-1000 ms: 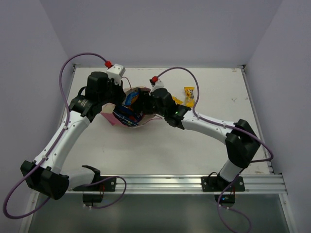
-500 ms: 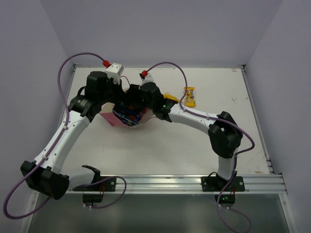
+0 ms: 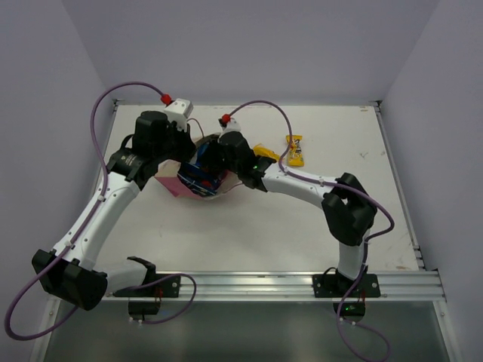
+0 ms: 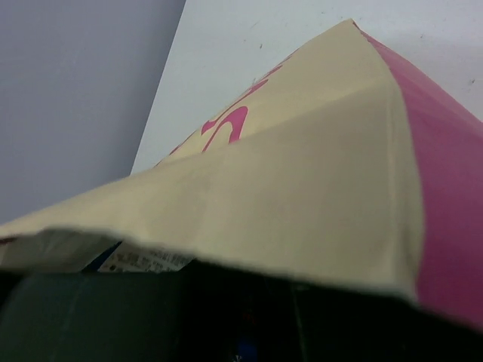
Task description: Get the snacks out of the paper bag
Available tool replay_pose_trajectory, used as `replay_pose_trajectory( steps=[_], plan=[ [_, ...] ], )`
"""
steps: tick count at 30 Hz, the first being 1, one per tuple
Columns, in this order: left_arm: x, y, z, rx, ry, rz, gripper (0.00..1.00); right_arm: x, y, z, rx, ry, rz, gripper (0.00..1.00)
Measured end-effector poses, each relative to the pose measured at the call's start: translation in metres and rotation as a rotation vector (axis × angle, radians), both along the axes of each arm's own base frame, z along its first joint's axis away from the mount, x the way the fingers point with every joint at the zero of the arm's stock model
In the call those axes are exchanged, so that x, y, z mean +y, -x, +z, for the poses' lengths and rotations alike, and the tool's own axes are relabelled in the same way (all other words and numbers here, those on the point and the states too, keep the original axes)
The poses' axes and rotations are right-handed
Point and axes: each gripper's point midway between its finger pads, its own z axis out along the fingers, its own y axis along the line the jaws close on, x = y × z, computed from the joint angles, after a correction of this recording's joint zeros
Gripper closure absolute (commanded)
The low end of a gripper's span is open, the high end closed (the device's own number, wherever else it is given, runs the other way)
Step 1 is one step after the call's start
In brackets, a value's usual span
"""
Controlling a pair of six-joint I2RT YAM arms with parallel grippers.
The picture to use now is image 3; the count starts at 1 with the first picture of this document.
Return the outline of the dark blue chip bag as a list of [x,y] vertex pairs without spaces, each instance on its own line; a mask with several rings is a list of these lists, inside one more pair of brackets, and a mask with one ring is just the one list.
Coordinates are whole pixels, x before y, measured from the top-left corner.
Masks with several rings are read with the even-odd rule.
[[187,162],[180,165],[177,177],[193,194],[203,198],[215,196],[223,181],[223,174]]

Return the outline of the pink beige paper bag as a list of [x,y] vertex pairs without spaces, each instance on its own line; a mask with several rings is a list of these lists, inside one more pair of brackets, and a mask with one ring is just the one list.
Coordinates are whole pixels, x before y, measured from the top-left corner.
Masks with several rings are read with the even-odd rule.
[[[197,149],[197,146],[199,146],[200,144],[208,143],[212,140],[216,140],[220,135],[219,133],[205,134],[200,122],[196,118],[189,118],[188,123],[190,122],[195,122],[198,125],[198,128],[201,133],[200,137],[193,139],[196,149]],[[193,161],[194,156],[191,158],[190,161],[186,161],[186,162],[190,164],[195,164]],[[217,198],[221,195],[225,195],[226,193],[232,191],[234,188],[242,185],[242,182],[238,179],[238,177],[234,173],[230,171],[222,170],[219,173],[223,174],[223,181],[219,189],[217,190],[217,194],[215,196],[211,196],[207,198],[200,197],[198,195],[193,194],[178,179],[177,171],[179,170],[180,165],[182,163],[183,162],[167,160],[158,167],[158,172],[155,175],[155,179],[161,185],[163,185],[175,198],[192,198],[195,200],[210,200],[210,199]],[[199,167],[203,167],[203,163],[200,163],[197,165]]]

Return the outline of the yellow orange snack packet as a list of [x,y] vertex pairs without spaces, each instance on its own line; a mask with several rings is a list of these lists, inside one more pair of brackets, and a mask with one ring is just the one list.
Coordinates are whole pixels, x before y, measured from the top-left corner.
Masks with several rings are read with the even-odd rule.
[[273,150],[265,147],[262,143],[259,143],[253,147],[254,154],[256,156],[271,158],[276,162],[279,161],[280,155],[275,153]]

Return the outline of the yellow candy bag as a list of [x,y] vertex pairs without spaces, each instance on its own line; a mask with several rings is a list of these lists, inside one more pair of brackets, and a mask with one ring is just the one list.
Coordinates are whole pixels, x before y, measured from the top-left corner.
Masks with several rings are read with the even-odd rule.
[[286,142],[289,147],[286,164],[290,167],[303,167],[305,165],[301,148],[303,137],[301,135],[287,135]]

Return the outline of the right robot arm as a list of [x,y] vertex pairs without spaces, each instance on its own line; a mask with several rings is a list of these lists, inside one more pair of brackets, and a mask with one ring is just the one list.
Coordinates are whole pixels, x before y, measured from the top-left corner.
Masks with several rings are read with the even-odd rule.
[[360,274],[367,257],[363,242],[374,224],[377,208],[355,176],[345,173],[326,180],[281,169],[274,158],[256,155],[238,131],[210,141],[200,162],[209,171],[234,173],[250,189],[287,195],[320,208],[331,235],[339,242],[337,289],[353,296],[363,287]]

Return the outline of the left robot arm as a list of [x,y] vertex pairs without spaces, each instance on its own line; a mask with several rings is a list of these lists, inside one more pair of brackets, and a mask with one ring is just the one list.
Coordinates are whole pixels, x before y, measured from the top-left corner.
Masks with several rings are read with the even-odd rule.
[[138,196],[158,166],[167,160],[188,161],[195,154],[188,115],[168,109],[145,111],[135,131],[112,154],[100,190],[89,201],[63,240],[50,251],[38,250],[32,266],[47,293],[90,311],[107,293],[155,291],[155,265],[140,257],[106,271],[95,269],[97,257],[125,208]]

